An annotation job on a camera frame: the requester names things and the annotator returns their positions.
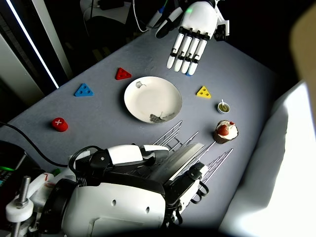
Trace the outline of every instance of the light strip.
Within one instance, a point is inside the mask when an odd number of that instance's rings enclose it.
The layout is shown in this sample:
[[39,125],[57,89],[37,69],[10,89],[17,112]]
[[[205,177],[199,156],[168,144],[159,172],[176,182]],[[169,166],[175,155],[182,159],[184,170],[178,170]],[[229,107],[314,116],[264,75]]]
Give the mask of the light strip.
[[50,73],[50,71],[49,71],[47,65],[45,64],[44,60],[42,59],[42,57],[41,57],[41,55],[40,55],[38,49],[35,47],[35,44],[33,43],[33,41],[32,41],[32,39],[31,39],[29,33],[26,31],[26,29],[25,29],[25,27],[24,27],[24,25],[23,25],[23,23],[22,23],[22,21],[21,21],[19,15],[18,15],[18,13],[15,11],[15,9],[14,9],[14,7],[13,7],[11,1],[10,1],[10,0],[6,0],[6,2],[8,3],[8,5],[9,5],[9,7],[10,7],[12,13],[13,13],[13,15],[15,16],[15,19],[18,21],[18,23],[19,23],[21,29],[23,30],[23,32],[24,32],[26,38],[29,40],[29,42],[30,42],[32,48],[34,49],[36,55],[38,56],[40,62],[43,64],[45,70],[47,71],[47,73],[48,73],[48,75],[49,75],[49,77],[50,77],[50,79],[53,81],[54,85],[55,85],[56,88],[58,89],[59,86],[58,86],[57,82],[55,81],[53,75]]

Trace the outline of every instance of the small cup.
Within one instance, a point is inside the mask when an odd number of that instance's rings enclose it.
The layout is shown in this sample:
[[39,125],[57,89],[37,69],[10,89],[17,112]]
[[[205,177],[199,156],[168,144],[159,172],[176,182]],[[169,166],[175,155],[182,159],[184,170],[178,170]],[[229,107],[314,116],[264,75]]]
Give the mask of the small cup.
[[227,108],[227,111],[225,112],[225,111],[222,111],[220,108],[222,107],[222,102],[220,102],[220,103],[218,103],[218,105],[217,105],[217,111],[220,113],[220,114],[227,114],[227,113],[229,113],[229,111],[231,110],[231,107],[227,104],[227,103],[225,103],[224,102],[224,105],[226,106],[226,108]]

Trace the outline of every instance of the metal bolt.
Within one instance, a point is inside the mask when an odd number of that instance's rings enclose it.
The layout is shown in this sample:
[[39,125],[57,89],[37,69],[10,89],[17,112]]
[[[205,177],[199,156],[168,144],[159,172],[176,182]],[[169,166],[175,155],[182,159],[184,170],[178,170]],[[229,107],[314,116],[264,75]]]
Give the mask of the metal bolt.
[[[23,208],[23,206],[27,204],[28,202],[26,195],[28,194],[30,181],[31,181],[30,176],[23,177],[21,188],[20,188],[20,195],[19,195],[19,198],[15,202],[17,208]],[[11,237],[19,236],[20,226],[21,226],[21,222],[13,223]]]

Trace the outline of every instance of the dish rack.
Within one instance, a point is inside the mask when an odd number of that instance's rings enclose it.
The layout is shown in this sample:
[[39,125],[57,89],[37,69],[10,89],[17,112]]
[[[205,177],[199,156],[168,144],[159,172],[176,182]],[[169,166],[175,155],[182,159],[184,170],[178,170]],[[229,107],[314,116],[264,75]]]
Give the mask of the dish rack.
[[[186,146],[190,144],[193,139],[197,136],[199,131],[195,132],[188,140],[185,142],[181,142],[177,135],[180,132],[180,128],[182,127],[182,120],[179,121],[176,125],[174,125],[171,129],[169,129],[166,133],[164,133],[161,137],[156,140],[153,145],[159,145],[159,146],[165,146],[169,149],[169,153],[175,152],[182,146]],[[196,156],[192,159],[192,161],[186,165],[186,167],[176,176],[180,176],[184,174],[192,165],[198,163],[201,158],[215,145],[216,142],[213,142],[209,146],[207,146],[205,149],[201,148]],[[214,175],[214,173],[218,170],[218,168],[225,162],[227,157],[233,152],[233,148],[230,150],[224,152],[221,156],[216,158],[215,160],[208,163],[207,166],[207,173],[202,179],[202,183],[206,184],[210,178]],[[152,167],[143,167],[138,170],[134,170],[132,174],[141,176],[141,177],[147,177],[152,172]]]

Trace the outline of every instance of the table surface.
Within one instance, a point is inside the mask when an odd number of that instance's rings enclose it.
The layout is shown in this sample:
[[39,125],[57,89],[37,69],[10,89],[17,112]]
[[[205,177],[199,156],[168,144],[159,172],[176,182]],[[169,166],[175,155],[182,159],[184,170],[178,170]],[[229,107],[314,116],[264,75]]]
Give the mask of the table surface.
[[[273,102],[277,76],[271,70],[225,42],[210,40],[191,77],[166,68],[176,38],[174,30],[163,39],[148,32],[89,68],[67,84],[14,118],[10,123],[24,131],[40,150],[52,160],[67,163],[67,156],[88,146],[108,148],[119,144],[151,144],[165,131],[183,120],[180,140],[199,131],[195,142],[210,144],[212,131],[220,120],[236,123],[239,136],[226,144],[216,144],[203,157],[209,163],[224,151],[233,153],[208,182],[210,193],[183,213],[184,225],[218,227],[235,193],[247,162],[255,148]],[[115,80],[119,67],[130,72],[131,79]],[[172,82],[183,99],[179,115],[166,123],[146,124],[134,118],[123,101],[124,90],[134,79],[157,76]],[[94,96],[75,97],[86,83]],[[211,99],[196,96],[205,85]],[[224,99],[231,106],[226,115],[216,106]],[[69,129],[57,132],[50,123],[64,118]],[[16,131],[2,127],[0,139],[14,143],[51,171],[54,166],[44,161]]]

